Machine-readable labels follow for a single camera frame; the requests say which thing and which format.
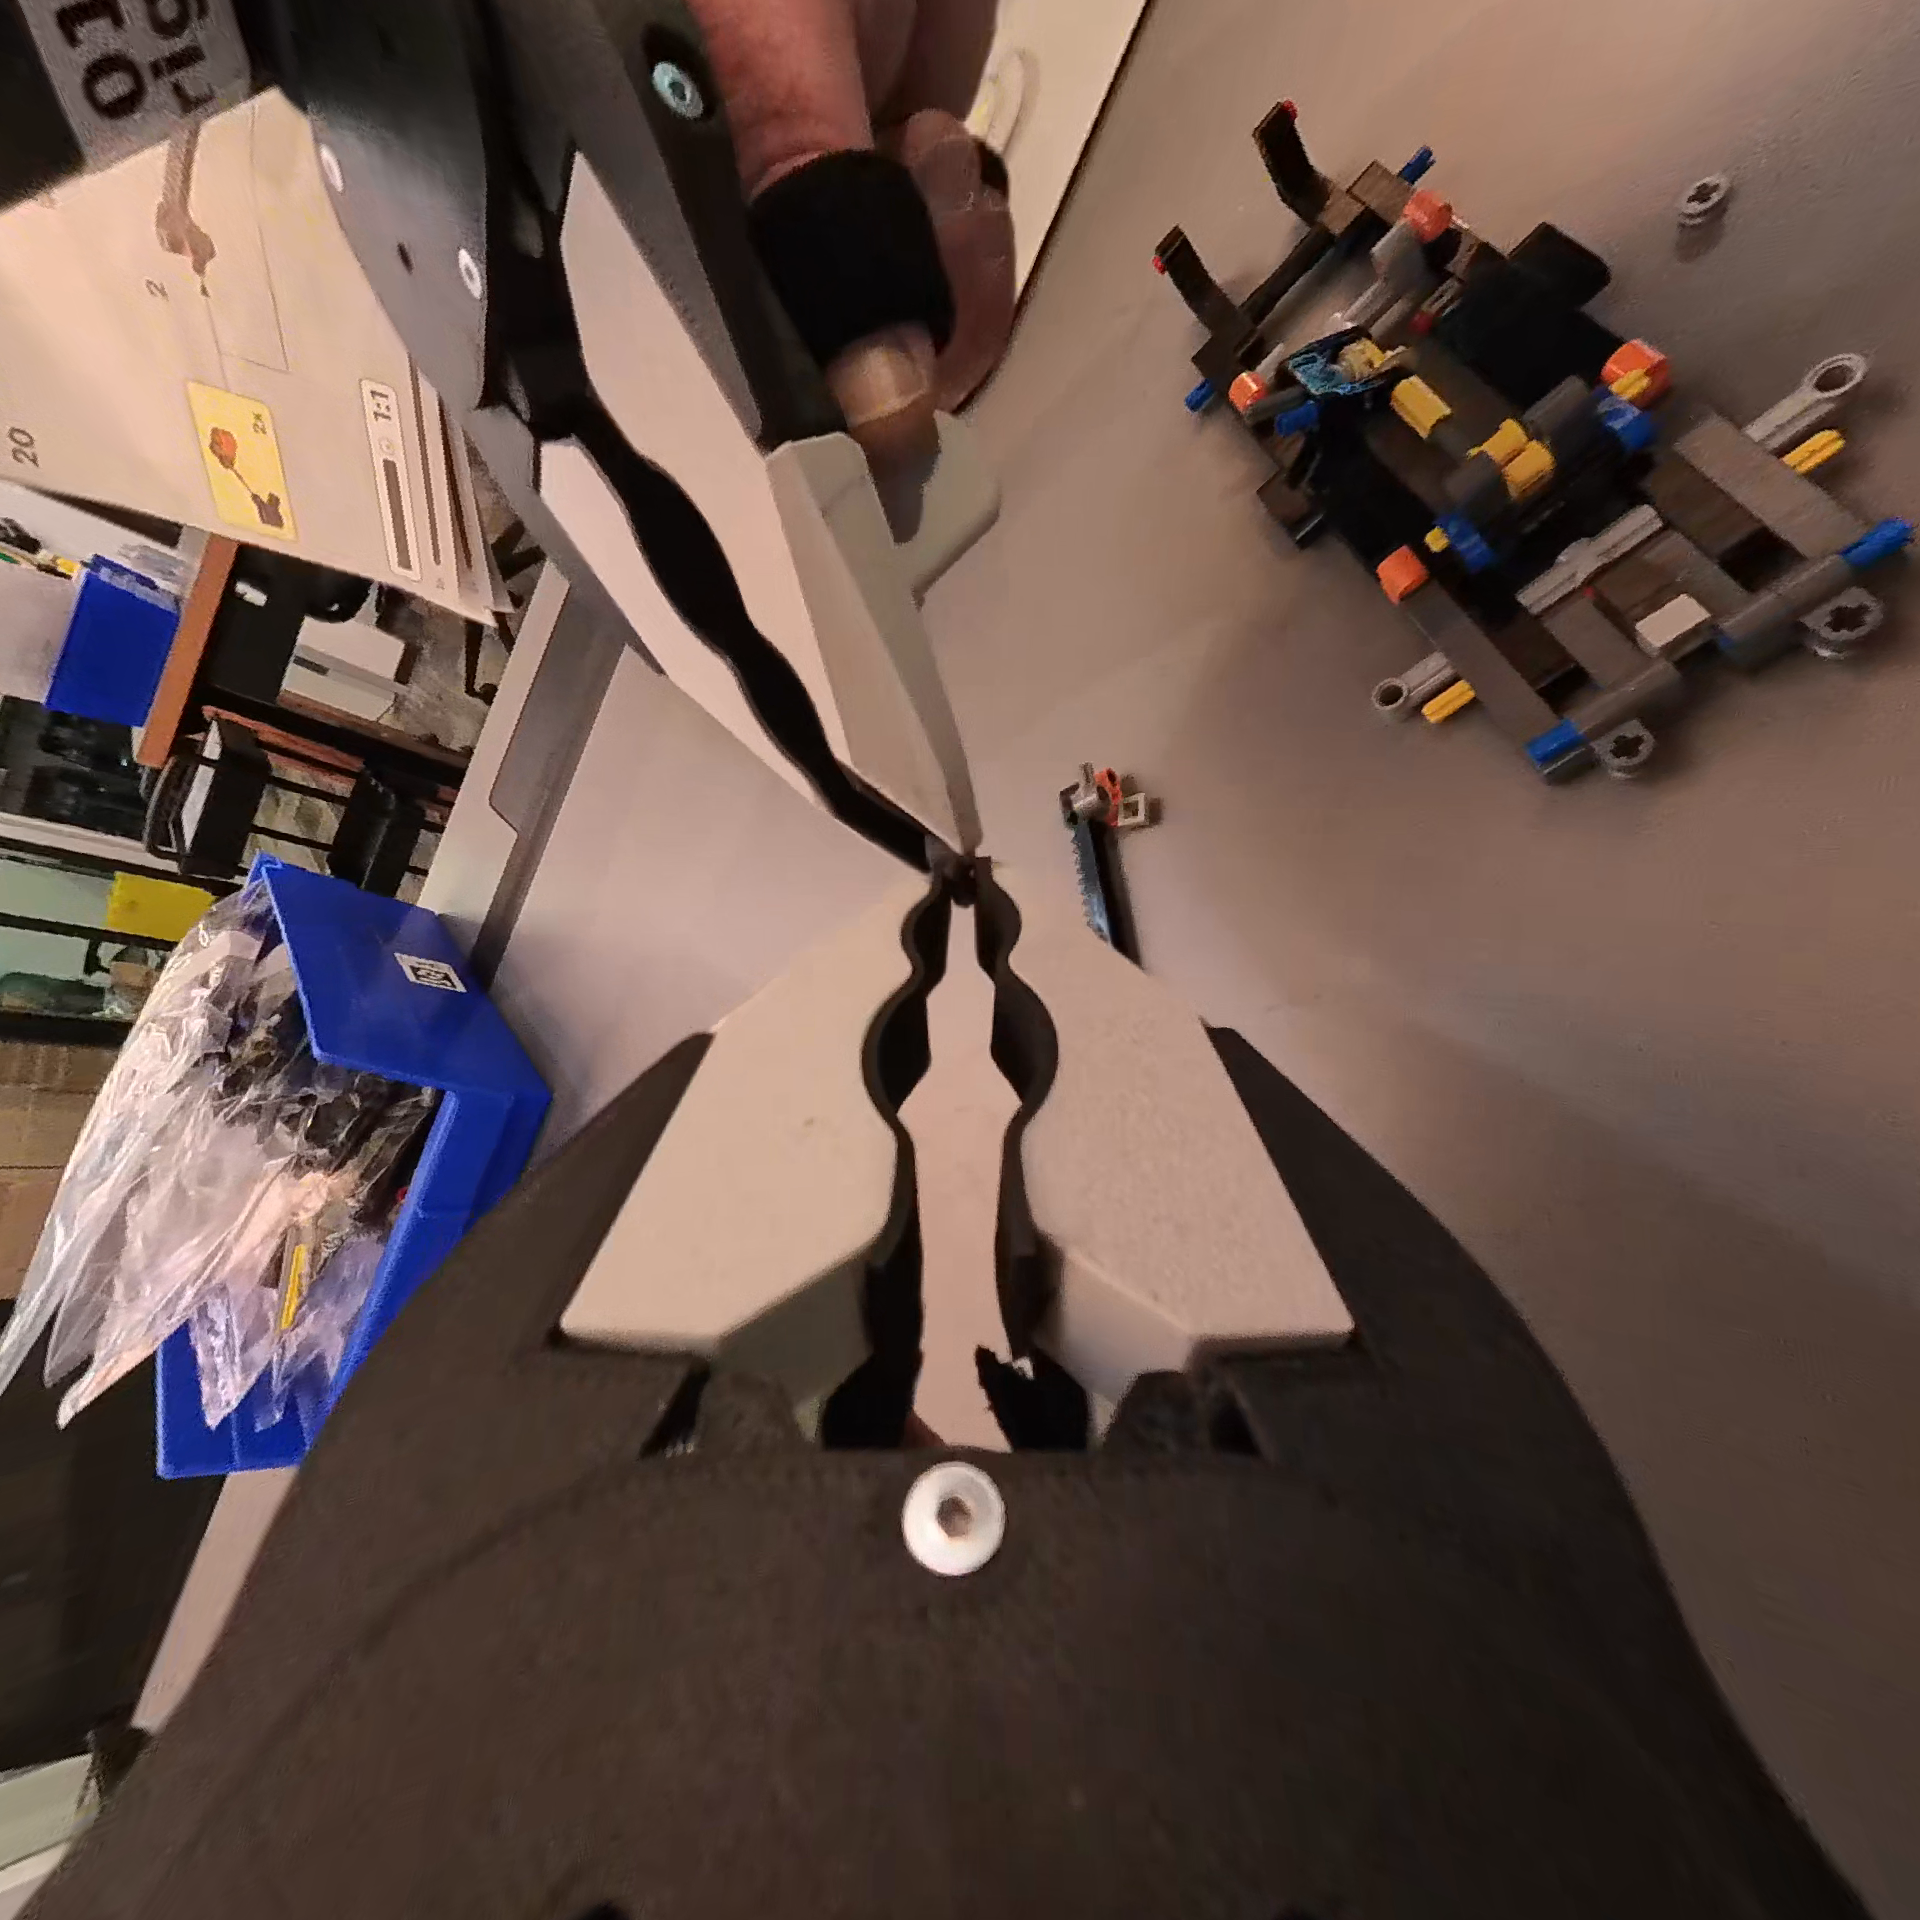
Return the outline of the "brown wooden furniture frame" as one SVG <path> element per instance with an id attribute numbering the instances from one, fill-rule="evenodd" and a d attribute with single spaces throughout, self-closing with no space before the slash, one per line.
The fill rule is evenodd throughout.
<path id="1" fill-rule="evenodd" d="M 198 566 L 178 610 L 176 635 L 163 662 L 146 725 L 134 732 L 134 763 L 144 773 L 158 773 L 170 761 L 190 713 L 196 708 L 196 689 L 202 683 L 213 623 L 222 613 L 239 554 L 239 542 L 223 535 L 207 535 L 203 542 Z"/>

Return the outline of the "black lego chassis assembly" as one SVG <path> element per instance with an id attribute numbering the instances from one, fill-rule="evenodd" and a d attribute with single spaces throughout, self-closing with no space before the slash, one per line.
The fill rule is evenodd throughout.
<path id="1" fill-rule="evenodd" d="M 1382 719 L 1478 710 L 1542 781 L 1629 780 L 1693 661 L 1845 661 L 1882 626 L 1916 523 L 1820 481 L 1864 357 L 1736 422 L 1596 317 L 1599 254 L 1551 223 L 1496 247 L 1428 190 L 1428 148 L 1335 181 L 1294 101 L 1255 147 L 1300 223 L 1280 263 L 1231 294 L 1182 226 L 1154 249 L 1199 329 L 1183 410 L 1231 421 L 1285 539 L 1341 547 L 1416 634 Z"/>

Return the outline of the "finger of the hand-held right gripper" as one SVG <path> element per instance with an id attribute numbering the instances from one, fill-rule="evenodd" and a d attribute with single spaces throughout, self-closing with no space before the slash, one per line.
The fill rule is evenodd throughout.
<path id="1" fill-rule="evenodd" d="M 538 505 L 659 676 L 826 819 L 914 873 L 938 841 L 850 773 L 802 673 L 760 630 L 693 495 L 602 404 L 570 404 L 538 451 Z"/>
<path id="2" fill-rule="evenodd" d="M 975 850 L 968 754 L 920 604 L 992 529 L 992 468 L 966 422 L 935 414 L 933 444 L 875 476 L 748 276 L 754 389 L 662 174 L 642 186 L 639 215 L 642 241 L 588 158 L 572 159 L 559 260 L 589 396 L 718 545 L 832 761 L 949 849 Z"/>

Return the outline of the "yellow box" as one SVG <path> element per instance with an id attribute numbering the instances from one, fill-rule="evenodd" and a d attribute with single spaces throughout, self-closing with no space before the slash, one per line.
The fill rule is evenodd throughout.
<path id="1" fill-rule="evenodd" d="M 213 905 L 214 897 L 196 884 L 116 870 L 102 926 L 128 945 L 178 945 Z"/>

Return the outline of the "black lego gear rack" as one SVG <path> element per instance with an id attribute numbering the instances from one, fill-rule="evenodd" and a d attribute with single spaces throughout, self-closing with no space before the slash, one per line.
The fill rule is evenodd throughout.
<path id="1" fill-rule="evenodd" d="M 1072 873 L 1087 929 L 1132 964 L 1140 964 L 1135 916 L 1125 886 L 1120 831 L 1093 819 L 1068 812 L 1063 826 L 1069 836 Z"/>

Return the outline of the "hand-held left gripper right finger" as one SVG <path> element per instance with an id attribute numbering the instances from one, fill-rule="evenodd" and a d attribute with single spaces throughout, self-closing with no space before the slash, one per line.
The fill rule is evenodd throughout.
<path id="1" fill-rule="evenodd" d="M 989 1061 L 1008 1449 L 1084 1449 L 1150 1377 L 1332 1353 L 1356 1321 L 1213 1030 L 1166 983 L 992 865 L 971 909 Z"/>

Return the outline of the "clear plastic lego bags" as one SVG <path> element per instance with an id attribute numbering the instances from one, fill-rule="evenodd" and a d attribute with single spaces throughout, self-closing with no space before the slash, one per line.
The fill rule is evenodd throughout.
<path id="1" fill-rule="evenodd" d="M 205 1423 L 346 1379 L 440 1093 L 324 1062 L 262 883 L 163 967 L 63 1167 L 4 1331 L 58 1426 L 186 1335 Z"/>

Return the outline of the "blue plastic bin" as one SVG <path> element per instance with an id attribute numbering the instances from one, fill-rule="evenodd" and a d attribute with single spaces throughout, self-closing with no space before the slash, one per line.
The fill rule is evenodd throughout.
<path id="1" fill-rule="evenodd" d="M 96 725 L 144 729 L 181 621 L 174 593 L 130 566 L 93 557 L 40 706 Z"/>

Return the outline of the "person's right hand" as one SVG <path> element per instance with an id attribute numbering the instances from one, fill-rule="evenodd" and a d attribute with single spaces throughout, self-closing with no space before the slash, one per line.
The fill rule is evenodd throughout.
<path id="1" fill-rule="evenodd" d="M 968 131 L 994 3 L 691 11 L 766 278 L 870 468 L 923 468 L 1016 311 L 1008 174 Z"/>

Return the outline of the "black metal rack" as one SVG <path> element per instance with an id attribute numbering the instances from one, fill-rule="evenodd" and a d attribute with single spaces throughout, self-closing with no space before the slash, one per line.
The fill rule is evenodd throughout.
<path id="1" fill-rule="evenodd" d="M 428 870 L 483 718 L 486 628 L 334 566 L 238 556 L 181 713 L 140 741 L 142 849 L 223 886 L 255 855 L 395 899 Z"/>

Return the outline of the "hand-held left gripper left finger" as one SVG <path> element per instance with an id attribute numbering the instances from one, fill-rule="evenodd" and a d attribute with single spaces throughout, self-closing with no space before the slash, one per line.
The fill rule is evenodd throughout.
<path id="1" fill-rule="evenodd" d="M 566 1340 L 778 1385 L 829 1446 L 903 1442 L 923 1251 L 901 1109 L 928 1069 L 951 911 L 949 883 L 908 881 L 711 1030 Z"/>

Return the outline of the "blue bin with square label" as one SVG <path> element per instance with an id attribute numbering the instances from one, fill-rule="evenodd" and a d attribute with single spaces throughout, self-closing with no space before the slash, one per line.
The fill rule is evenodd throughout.
<path id="1" fill-rule="evenodd" d="M 318 1405 L 264 1423 L 264 1402 L 248 1394 L 239 1412 L 207 1423 L 187 1333 L 160 1343 L 152 1394 L 163 1482 L 296 1467 L 397 1311 L 515 1189 L 551 1105 L 542 1074 L 435 911 L 274 855 L 259 855 L 248 877 L 272 901 L 318 1058 L 437 1091 L 438 1107 Z"/>

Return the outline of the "lego instruction booklet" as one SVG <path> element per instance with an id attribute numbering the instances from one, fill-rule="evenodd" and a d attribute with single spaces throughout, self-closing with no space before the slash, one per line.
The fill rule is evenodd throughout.
<path id="1" fill-rule="evenodd" d="M 4 477 L 491 621 L 463 434 L 277 93 L 3 221 Z"/>

